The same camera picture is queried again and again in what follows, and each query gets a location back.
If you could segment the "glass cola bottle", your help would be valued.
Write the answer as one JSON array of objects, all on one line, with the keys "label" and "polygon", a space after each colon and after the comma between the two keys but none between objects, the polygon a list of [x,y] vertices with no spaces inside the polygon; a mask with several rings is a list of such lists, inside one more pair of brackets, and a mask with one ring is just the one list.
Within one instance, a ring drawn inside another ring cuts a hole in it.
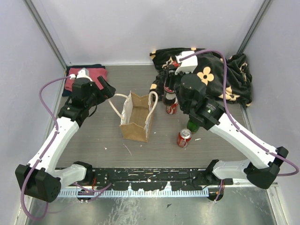
[{"label": "glass cola bottle", "polygon": [[166,106],[171,106],[175,103],[176,95],[174,91],[174,86],[178,80],[178,76],[175,72],[178,65],[179,64],[177,62],[172,62],[171,64],[164,67],[165,82],[163,103]]}]

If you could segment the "green glass bottle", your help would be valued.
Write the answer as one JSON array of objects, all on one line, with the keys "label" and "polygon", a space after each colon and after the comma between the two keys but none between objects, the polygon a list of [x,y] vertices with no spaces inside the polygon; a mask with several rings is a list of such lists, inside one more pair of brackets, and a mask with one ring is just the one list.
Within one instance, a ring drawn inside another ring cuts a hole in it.
[{"label": "green glass bottle", "polygon": [[191,131],[192,134],[195,134],[200,128],[200,125],[194,123],[191,119],[187,122],[187,129]]}]

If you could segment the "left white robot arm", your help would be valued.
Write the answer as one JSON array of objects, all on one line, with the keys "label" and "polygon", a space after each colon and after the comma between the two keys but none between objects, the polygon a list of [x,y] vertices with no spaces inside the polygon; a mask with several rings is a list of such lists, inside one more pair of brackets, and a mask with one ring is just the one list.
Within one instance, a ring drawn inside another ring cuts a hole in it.
[{"label": "left white robot arm", "polygon": [[65,187],[76,182],[88,186],[93,182],[93,168],[88,163],[76,161],[62,170],[56,170],[56,165],[68,142],[91,116],[90,109],[112,98],[116,92],[103,77],[98,77],[98,81],[102,89],[88,78],[74,80],[71,96],[54,117],[52,132],[37,154],[15,170],[21,197],[28,195],[51,203]]}]

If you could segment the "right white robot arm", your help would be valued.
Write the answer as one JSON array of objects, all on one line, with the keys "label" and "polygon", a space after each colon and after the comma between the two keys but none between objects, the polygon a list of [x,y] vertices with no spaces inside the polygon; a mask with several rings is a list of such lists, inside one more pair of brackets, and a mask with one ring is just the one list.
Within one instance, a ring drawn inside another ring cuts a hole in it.
[{"label": "right white robot arm", "polygon": [[224,179],[245,179],[261,189],[268,189],[279,175],[289,151],[274,147],[229,117],[225,108],[206,97],[206,85],[192,73],[175,76],[173,85],[180,109],[189,120],[229,142],[246,160],[226,162],[212,160],[206,169],[206,180],[215,185]]}]

